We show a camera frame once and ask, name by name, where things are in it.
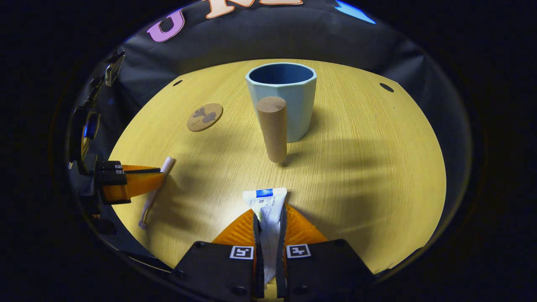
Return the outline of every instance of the purple letter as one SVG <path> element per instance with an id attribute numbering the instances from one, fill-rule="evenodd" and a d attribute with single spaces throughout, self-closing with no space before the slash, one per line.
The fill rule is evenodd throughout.
<path id="1" fill-rule="evenodd" d="M 183 12 L 181 10 L 171 13 L 166 18 L 170 18 L 173 22 L 173 27 L 169 31 L 162 32 L 162 21 L 159 21 L 157 24 L 153 25 L 150 29 L 147 30 L 147 32 L 155 42 L 164 42 L 170 39 L 171 37 L 176 35 L 181 30 L 181 28 L 183 28 L 183 25 L 185 25 L 185 18 L 183 17 Z"/>

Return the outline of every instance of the blue label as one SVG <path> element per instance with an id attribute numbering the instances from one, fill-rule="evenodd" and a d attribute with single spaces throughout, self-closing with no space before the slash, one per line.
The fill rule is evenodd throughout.
<path id="1" fill-rule="evenodd" d="M 269 197 L 269 196 L 272 196 L 272 189 L 256 191 L 256 197 Z"/>

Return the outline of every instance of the orange letter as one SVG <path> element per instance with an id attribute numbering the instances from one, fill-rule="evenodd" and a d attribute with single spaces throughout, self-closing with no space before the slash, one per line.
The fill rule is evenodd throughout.
<path id="1" fill-rule="evenodd" d="M 202 0 L 202 1 L 209 1 L 209 5 L 211 6 L 211 12 L 208 13 L 207 16 L 205 16 L 207 19 L 225 15 L 226 13 L 235 9 L 234 6 L 227 5 L 226 0 Z M 248 6 L 251 6 L 255 0 L 229 0 L 229 1 L 236 3 L 238 5 L 244 6 L 244 7 L 248 7 Z"/>
<path id="2" fill-rule="evenodd" d="M 302 4 L 302 0 L 261 0 L 259 1 L 261 4 L 267 4 L 267 5 L 277 5 L 277 4 Z"/>

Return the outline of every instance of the cup rim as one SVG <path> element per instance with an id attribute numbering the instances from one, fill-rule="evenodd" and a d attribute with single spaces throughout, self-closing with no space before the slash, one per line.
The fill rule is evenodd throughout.
<path id="1" fill-rule="evenodd" d="M 301 82 L 295 82 L 295 83 L 287 83 L 287 84 L 268 84 L 268 83 L 261 83 L 261 82 L 257 82 L 257 81 L 254 81 L 250 78 L 250 74 L 252 72 L 254 72 L 255 70 L 261 68 L 261 67 L 265 67 L 265 66 L 269 66 L 269 65 L 278 65 L 278 64 L 289 64 L 289 65 L 297 65 L 297 66 L 301 66 L 301 67 L 305 67 L 307 69 L 309 69 L 312 73 L 313 73 L 313 76 L 311 76 L 311 78 L 307 79 L 307 80 L 304 80 L 304 81 L 301 81 Z M 311 67 L 308 67 L 306 65 L 303 65 L 303 64 L 299 64 L 299 63 L 291 63 L 291 62 L 276 62 L 276 63 L 268 63 L 268 64 L 263 64 L 261 66 L 258 66 L 258 67 L 255 67 L 255 68 L 252 68 L 247 74 L 246 74 L 246 80 L 253 83 L 253 84 L 259 84 L 259 85 L 269 85 L 269 86 L 273 86 L 273 87 L 285 87 L 285 86 L 294 86 L 294 85 L 302 85 L 302 84 L 305 84 L 311 80 L 314 80 L 317 78 L 317 73 L 315 72 L 315 69 L 311 68 Z"/>

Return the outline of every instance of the toothpaste tube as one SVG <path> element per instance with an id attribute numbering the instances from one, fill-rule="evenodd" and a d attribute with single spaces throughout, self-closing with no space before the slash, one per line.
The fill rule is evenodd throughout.
<path id="1" fill-rule="evenodd" d="M 286 188 L 244 191 L 242 197 L 259 219 L 259 239 L 263 252 L 266 284 L 276 275 L 276 254 L 280 238 L 280 216 L 284 206 Z"/>
<path id="2" fill-rule="evenodd" d="M 266 190 L 256 190 L 256 191 L 244 191 L 242 197 L 248 206 L 253 210 L 257 215 L 257 218 L 261 222 L 263 216 L 261 215 L 261 208 L 268 206 L 270 209 L 270 216 L 277 215 L 278 221 L 280 221 L 281 208 L 284 205 L 285 195 L 287 195 L 286 188 L 276 188 L 276 189 L 266 189 Z"/>

